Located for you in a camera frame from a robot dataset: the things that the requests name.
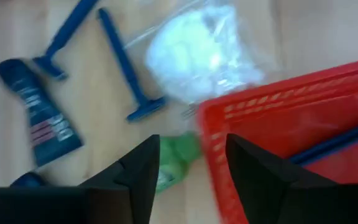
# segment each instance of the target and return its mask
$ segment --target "plastic bag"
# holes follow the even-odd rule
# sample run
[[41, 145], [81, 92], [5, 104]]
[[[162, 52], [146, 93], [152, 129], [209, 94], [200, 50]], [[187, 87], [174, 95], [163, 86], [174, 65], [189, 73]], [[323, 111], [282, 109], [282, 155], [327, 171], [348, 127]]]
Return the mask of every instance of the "plastic bag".
[[232, 5], [206, 6], [168, 21], [145, 62], [166, 94], [189, 104], [259, 85], [264, 77], [241, 44]]

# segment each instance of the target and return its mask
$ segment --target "wooden surface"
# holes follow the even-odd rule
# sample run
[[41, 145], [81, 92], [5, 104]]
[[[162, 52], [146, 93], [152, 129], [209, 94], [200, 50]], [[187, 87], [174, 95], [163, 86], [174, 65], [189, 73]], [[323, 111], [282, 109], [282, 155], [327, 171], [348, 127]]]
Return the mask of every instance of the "wooden surface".
[[[41, 54], [76, 2], [0, 1], [0, 61]], [[234, 2], [238, 13], [247, 19], [250, 38], [261, 52], [258, 59], [273, 71], [270, 81], [358, 60], [358, 1]], [[172, 8], [183, 6], [183, 1], [105, 0], [99, 6], [112, 11], [124, 39], [130, 41], [139, 30], [152, 27]], [[158, 97], [161, 92], [142, 66], [140, 52], [146, 47], [147, 40], [136, 42], [129, 53], [141, 71], [140, 79], [147, 93]], [[84, 137], [86, 146], [40, 170], [54, 184], [79, 184], [151, 134], [179, 134], [194, 128], [194, 122], [181, 115], [187, 107], [178, 103], [171, 103], [141, 123], [126, 123], [125, 117], [135, 109], [135, 103], [94, 12], [55, 61], [70, 79], [46, 84]], [[0, 185], [8, 185], [33, 168], [24, 109], [0, 85]], [[151, 223], [219, 223], [207, 170], [204, 160], [197, 161], [183, 183], [158, 195]]]

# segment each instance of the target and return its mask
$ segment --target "clear plastic bag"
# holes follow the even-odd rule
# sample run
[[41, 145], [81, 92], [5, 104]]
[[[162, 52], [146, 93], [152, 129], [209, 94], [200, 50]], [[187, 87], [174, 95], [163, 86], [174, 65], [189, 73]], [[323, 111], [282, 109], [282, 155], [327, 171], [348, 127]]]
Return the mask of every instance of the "clear plastic bag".
[[[137, 2], [146, 7], [140, 13], [148, 15], [142, 21], [147, 26], [141, 32], [130, 32], [126, 47], [138, 69], [151, 74], [168, 96], [198, 104], [263, 84], [260, 51], [250, 44], [251, 35], [244, 37], [248, 28], [235, 4], [182, 0], [167, 10], [161, 9], [159, 0]], [[146, 12], [149, 8], [155, 9], [154, 16]], [[150, 82], [145, 86], [150, 89]]]

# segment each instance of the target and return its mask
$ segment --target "green object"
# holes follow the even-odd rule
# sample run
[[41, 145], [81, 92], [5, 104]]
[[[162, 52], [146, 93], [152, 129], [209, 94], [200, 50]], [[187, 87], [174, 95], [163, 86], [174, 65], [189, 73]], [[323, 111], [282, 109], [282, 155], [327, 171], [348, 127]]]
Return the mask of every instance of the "green object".
[[181, 182], [186, 177], [191, 163], [200, 157], [200, 144], [194, 133], [161, 137], [157, 193]]

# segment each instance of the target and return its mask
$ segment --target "basket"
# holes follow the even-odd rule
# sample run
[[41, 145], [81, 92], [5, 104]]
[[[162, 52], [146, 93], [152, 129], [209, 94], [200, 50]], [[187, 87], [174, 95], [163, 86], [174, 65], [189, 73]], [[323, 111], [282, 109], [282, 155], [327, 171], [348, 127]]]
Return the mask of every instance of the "basket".
[[288, 158], [358, 126], [358, 62], [206, 101], [197, 120], [222, 221], [248, 223], [227, 165], [226, 134]]

